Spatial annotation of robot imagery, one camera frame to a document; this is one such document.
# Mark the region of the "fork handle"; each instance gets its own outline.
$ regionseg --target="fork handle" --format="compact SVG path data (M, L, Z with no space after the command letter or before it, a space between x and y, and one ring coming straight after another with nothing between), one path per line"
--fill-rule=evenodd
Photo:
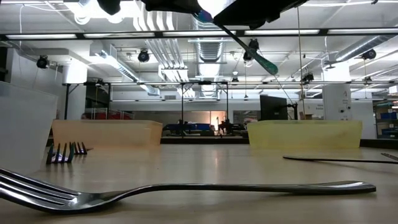
M222 190L242 192L280 192L308 195L362 194L376 191L376 186L360 181L341 181L323 184L233 185L233 184L156 184L126 191L121 198L163 190Z

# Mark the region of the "green handle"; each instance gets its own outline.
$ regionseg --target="green handle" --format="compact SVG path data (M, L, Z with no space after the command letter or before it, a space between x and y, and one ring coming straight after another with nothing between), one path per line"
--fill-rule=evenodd
M249 54L271 75L278 74L278 67L274 63L268 61L264 57L261 57L259 54L257 54L257 52L253 52L253 50L250 50Z

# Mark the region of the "person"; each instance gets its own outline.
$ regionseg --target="person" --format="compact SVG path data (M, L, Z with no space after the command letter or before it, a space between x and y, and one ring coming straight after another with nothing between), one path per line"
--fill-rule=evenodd
M227 134L232 134L232 124L229 122L229 119L225 120L225 129Z
M220 131L223 132L223 134L225 134L225 122L221 121L221 124L218 125L218 134L221 135Z

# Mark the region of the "wooden table surface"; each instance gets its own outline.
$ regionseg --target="wooden table surface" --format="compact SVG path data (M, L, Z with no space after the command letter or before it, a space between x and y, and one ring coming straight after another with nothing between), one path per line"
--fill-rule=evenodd
M398 151L362 149L364 159ZM377 192L297 196L255 192L152 192L109 210L50 215L0 200L0 223L397 223L398 166L289 161L247 145L162 145L159 149L94 149L72 164L43 166L32 177L85 192L159 183L310 184L361 180Z

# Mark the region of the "translucent plastic container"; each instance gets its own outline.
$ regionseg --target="translucent plastic container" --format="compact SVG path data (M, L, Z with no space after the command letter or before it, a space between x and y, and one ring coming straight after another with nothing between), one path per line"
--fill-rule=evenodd
M23 174L40 168L58 97L0 82L0 167Z

